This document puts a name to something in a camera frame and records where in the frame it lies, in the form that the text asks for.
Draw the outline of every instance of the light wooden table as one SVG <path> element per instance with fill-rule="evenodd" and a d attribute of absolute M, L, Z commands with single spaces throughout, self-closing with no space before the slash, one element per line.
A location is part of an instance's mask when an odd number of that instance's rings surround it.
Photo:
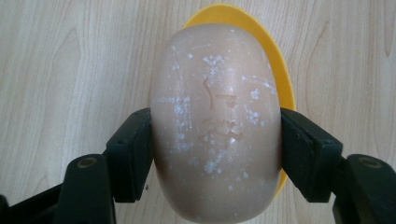
<path fill-rule="evenodd" d="M 149 105 L 158 52 L 198 9 L 218 1 L 0 1 L 0 193 L 15 204 L 63 181 L 74 158 L 101 153 Z M 273 35 L 297 109 L 344 143 L 344 155 L 396 168 L 396 1 L 225 1 Z M 186 223 L 154 169 L 119 223 Z M 333 223 L 288 182 L 248 223 Z"/>

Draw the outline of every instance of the yellow plate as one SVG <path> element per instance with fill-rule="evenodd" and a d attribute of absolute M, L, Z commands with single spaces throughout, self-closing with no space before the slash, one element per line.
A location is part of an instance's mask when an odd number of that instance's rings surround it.
<path fill-rule="evenodd" d="M 242 28 L 251 33 L 262 45 L 274 73 L 277 94 L 281 107 L 295 110 L 293 87 L 288 68 L 275 40 L 268 31 L 251 15 L 239 7 L 215 4 L 199 10 L 184 24 L 183 28 L 204 23 L 226 23 Z M 288 176 L 282 170 L 276 196 L 286 183 Z"/>

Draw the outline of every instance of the wet soap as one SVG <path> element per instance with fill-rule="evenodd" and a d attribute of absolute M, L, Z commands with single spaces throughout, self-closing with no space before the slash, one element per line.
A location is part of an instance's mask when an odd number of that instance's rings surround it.
<path fill-rule="evenodd" d="M 167 201 L 194 222 L 251 219 L 280 176 L 279 102 L 258 41 L 226 24 L 181 30 L 151 83 L 157 176 Z"/>

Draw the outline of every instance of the soap bar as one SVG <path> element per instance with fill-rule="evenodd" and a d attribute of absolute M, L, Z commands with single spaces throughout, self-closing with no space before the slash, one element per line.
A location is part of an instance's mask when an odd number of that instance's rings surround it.
<path fill-rule="evenodd" d="M 226 24 L 202 24 L 165 45 L 151 83 L 157 176 L 189 221 L 241 222 L 273 200 L 281 123 L 274 75 L 258 41 Z"/>

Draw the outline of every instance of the wooden surface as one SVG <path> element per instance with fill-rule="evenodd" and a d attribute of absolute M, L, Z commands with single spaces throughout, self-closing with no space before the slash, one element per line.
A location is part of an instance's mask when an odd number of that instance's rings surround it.
<path fill-rule="evenodd" d="M 218 1 L 0 1 L 0 193 L 18 203 L 63 181 L 66 165 L 101 153 L 137 109 L 164 42 Z M 396 168 L 396 1 L 225 1 L 256 17 L 282 50 L 297 109 L 344 143 L 344 155 Z M 119 223 L 187 223 L 155 170 Z M 288 182 L 248 223 L 333 223 Z"/>

